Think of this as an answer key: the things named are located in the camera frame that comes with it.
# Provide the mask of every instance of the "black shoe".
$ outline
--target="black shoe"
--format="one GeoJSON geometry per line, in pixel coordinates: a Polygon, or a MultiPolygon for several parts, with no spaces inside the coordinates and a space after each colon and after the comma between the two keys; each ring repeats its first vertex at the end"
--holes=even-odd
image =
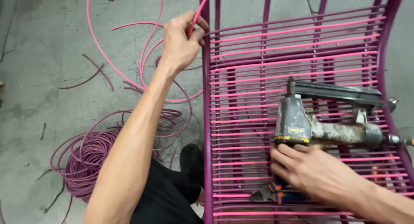
{"type": "Polygon", "coordinates": [[[180,154],[181,172],[194,184],[204,189],[204,157],[196,144],[186,145],[180,154]]]}

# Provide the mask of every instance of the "pliers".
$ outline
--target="pliers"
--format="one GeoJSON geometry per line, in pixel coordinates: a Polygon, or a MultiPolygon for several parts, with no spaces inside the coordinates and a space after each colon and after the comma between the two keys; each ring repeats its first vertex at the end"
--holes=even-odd
{"type": "Polygon", "coordinates": [[[308,198],[301,192],[294,190],[286,191],[286,187],[288,185],[289,184],[287,184],[283,179],[275,178],[266,187],[256,189],[250,197],[252,201],[255,202],[266,202],[267,200],[273,200],[279,205],[308,200],[308,198]]]}

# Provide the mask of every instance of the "concrete floor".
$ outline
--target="concrete floor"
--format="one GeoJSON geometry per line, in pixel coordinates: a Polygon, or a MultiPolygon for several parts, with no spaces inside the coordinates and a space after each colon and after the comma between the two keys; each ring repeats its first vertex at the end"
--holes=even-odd
{"type": "MultiPolygon", "coordinates": [[[[192,8],[198,0],[163,0],[160,22],[192,8]]],[[[222,0],[222,27],[259,22],[263,0],[222,0]]],[[[403,134],[414,134],[414,91],[411,47],[414,36],[412,4],[404,0],[388,44],[387,91],[399,98],[394,112],[396,126],[403,134]]],[[[329,0],[327,12],[370,5],[372,0],[329,0]]],[[[299,17],[310,14],[310,7],[318,9],[318,0],[272,0],[270,20],[299,17]]],[[[112,62],[130,79],[137,81],[137,64],[142,47],[152,30],[151,25],[129,26],[117,31],[111,28],[137,21],[155,21],[160,0],[91,0],[91,21],[102,48],[112,62]]],[[[69,204],[65,192],[52,209],[43,210],[61,188],[61,178],[50,173],[36,180],[50,168],[52,152],[64,140],[85,132],[100,117],[122,109],[132,109],[139,98],[124,90],[123,79],[109,65],[104,72],[110,77],[115,91],[98,75],[88,83],[69,90],[70,86],[85,80],[95,67],[81,56],[89,55],[96,63],[106,63],[95,46],[86,20],[86,0],[20,0],[13,18],[4,60],[0,63],[0,80],[6,86],[0,109],[0,199],[7,224],[60,223],[69,204]],[[44,138],[40,141],[43,124],[44,138]]],[[[150,41],[152,46],[162,37],[157,30],[150,41]]],[[[154,59],[161,48],[149,57],[145,67],[145,81],[154,71],[154,59]]],[[[193,63],[200,65],[198,58],[193,63]]],[[[177,81],[189,95],[202,88],[201,70],[181,73],[177,81]]],[[[182,99],[183,94],[173,87],[171,99],[182,99]]],[[[179,170],[180,149],[187,143],[202,140],[202,96],[192,100],[193,117],[190,126],[181,133],[174,146],[162,152],[168,164],[177,149],[173,169],[179,170]]],[[[186,103],[166,104],[188,117],[186,103]]],[[[117,118],[103,122],[98,129],[113,125],[117,118]]],[[[67,223],[80,223],[86,204],[75,199],[67,223]]]]}

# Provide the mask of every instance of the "pneumatic nail gun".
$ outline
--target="pneumatic nail gun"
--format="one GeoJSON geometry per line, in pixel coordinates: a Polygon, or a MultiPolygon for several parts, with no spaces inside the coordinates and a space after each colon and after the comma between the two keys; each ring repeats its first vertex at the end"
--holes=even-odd
{"type": "Polygon", "coordinates": [[[414,145],[414,139],[384,135],[381,129],[368,122],[368,114],[384,108],[381,93],[368,87],[346,87],[332,84],[295,81],[290,77],[287,94],[279,103],[274,143],[293,147],[302,145],[350,144],[375,148],[380,144],[414,145]],[[344,101],[352,106],[350,123],[323,123],[312,111],[305,111],[302,99],[344,101]]]}

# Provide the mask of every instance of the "forearm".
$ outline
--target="forearm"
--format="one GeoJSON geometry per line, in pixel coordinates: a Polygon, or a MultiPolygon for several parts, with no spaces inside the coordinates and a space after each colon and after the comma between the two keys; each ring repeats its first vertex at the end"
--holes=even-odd
{"type": "Polygon", "coordinates": [[[414,200],[365,180],[345,197],[346,208],[379,224],[409,224],[414,220],[414,200]]]}
{"type": "Polygon", "coordinates": [[[97,223],[129,223],[148,179],[159,116],[173,82],[160,65],[114,142],[86,209],[97,223]]]}

